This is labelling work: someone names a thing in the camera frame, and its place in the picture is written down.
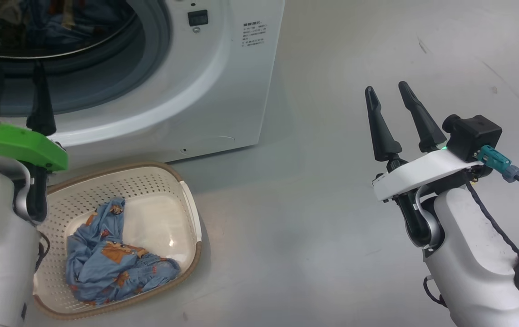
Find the teal connector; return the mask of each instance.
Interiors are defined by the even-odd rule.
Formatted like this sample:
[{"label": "teal connector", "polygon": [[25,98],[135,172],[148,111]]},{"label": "teal connector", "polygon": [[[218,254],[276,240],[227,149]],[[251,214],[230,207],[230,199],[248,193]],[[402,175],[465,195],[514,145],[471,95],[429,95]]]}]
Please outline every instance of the teal connector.
[{"label": "teal connector", "polygon": [[475,157],[477,160],[484,163],[484,165],[497,170],[504,174],[506,170],[512,165],[512,161],[508,157],[502,155],[496,149],[489,145],[484,145]]}]

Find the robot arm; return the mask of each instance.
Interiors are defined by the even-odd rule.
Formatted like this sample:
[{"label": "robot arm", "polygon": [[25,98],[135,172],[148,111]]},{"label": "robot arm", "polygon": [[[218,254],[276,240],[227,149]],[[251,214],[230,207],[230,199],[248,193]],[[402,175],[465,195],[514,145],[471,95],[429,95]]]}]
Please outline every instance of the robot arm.
[{"label": "robot arm", "polygon": [[[0,68],[0,98],[4,75]],[[55,132],[43,66],[35,63],[35,98],[27,127],[0,124],[0,326],[20,327],[33,294],[40,234],[47,215],[46,180],[68,156],[47,136]]]},{"label": "robot arm", "polygon": [[[400,207],[413,244],[423,249],[423,261],[441,292],[441,300],[459,327],[519,326],[519,250],[479,200],[471,180],[492,172],[502,129],[482,116],[450,116],[446,138],[407,83],[399,83],[403,101],[413,114],[427,155],[400,159],[402,151],[382,115],[372,87],[366,89],[370,129],[377,161],[388,161],[388,173],[373,182],[381,201]],[[482,161],[492,158],[488,165]],[[504,167],[511,162],[503,161]],[[421,197],[436,194],[425,201]]]}]

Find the perforated basket side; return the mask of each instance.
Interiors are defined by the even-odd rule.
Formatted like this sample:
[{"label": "perforated basket side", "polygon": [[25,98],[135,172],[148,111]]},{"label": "perforated basket side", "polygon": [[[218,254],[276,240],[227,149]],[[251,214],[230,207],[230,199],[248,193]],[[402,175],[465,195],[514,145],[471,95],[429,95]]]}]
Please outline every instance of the perforated basket side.
[{"label": "perforated basket side", "polygon": [[[129,306],[154,294],[164,292],[189,277],[201,255],[200,227],[192,195],[188,187],[183,188],[180,182],[182,182],[182,178],[170,166],[147,162],[75,178],[50,188],[48,219],[39,229],[50,238],[52,248],[35,275],[35,304],[37,307],[50,317],[57,319],[89,317]],[[109,201],[112,197],[128,199],[161,193],[176,197],[184,211],[185,219],[191,222],[189,232],[193,241],[194,255],[188,268],[174,281],[124,301],[113,302],[97,308],[77,301],[64,278],[64,263],[67,257],[66,228],[71,219],[93,212],[96,207]]]}]

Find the washing machine door opening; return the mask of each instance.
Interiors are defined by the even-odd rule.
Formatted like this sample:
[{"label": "washing machine door opening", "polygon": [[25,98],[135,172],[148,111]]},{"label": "washing machine door opening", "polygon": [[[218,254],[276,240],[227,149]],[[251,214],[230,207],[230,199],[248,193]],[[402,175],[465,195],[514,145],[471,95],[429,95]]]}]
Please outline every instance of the washing machine door opening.
[{"label": "washing machine door opening", "polygon": [[[6,2],[12,0],[0,1],[0,4]],[[90,3],[84,0],[21,2],[29,5],[57,2],[59,8],[62,8],[62,3]],[[91,35],[89,38],[81,38],[79,42],[72,42],[77,37],[72,36],[72,31],[76,27],[83,27],[84,18],[74,12],[73,21],[77,25],[62,35],[56,36],[54,33],[54,29],[62,26],[56,27],[49,20],[44,25],[49,30],[44,31],[44,36],[53,35],[53,38],[46,37],[45,41],[38,40],[38,43],[23,41],[18,49],[0,46],[0,65],[5,73],[2,116],[25,117],[31,112],[34,96],[31,77],[35,60],[44,63],[55,114],[83,110],[112,101],[141,85],[161,66],[171,39],[168,11],[163,0],[98,0],[92,3],[94,6],[103,5],[103,10],[116,9],[110,15],[114,23],[110,27],[102,27],[102,35]],[[58,14],[62,24],[66,21],[63,16]],[[7,37],[2,32],[0,35],[0,45],[4,42],[15,45],[15,40],[11,39],[14,35]],[[22,32],[20,35],[23,39],[31,33]]]}]

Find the white washing machine panel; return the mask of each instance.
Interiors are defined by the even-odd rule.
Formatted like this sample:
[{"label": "white washing machine panel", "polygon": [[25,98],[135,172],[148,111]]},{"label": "white washing machine panel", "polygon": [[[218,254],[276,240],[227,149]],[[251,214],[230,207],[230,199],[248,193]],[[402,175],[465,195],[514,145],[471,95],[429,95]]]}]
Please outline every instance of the white washing machine panel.
[{"label": "white washing machine panel", "polygon": [[[166,7],[170,49],[147,81],[102,105],[56,115],[51,138],[68,151],[71,168],[144,153],[167,162],[257,144],[284,0],[166,0]],[[209,23],[191,27],[188,13],[198,10],[208,11]],[[153,19],[144,6],[137,15]]]}]

